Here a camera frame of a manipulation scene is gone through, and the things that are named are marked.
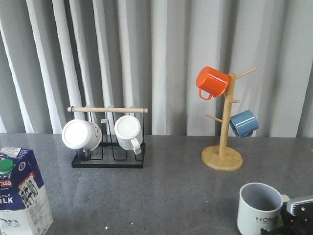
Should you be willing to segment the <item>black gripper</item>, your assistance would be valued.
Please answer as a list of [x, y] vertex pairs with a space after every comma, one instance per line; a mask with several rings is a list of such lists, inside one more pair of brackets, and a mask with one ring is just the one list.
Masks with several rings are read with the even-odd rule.
[[313, 209], [296, 209], [296, 216], [290, 217], [288, 223], [271, 231], [261, 229], [262, 235], [312, 235], [313, 234]]

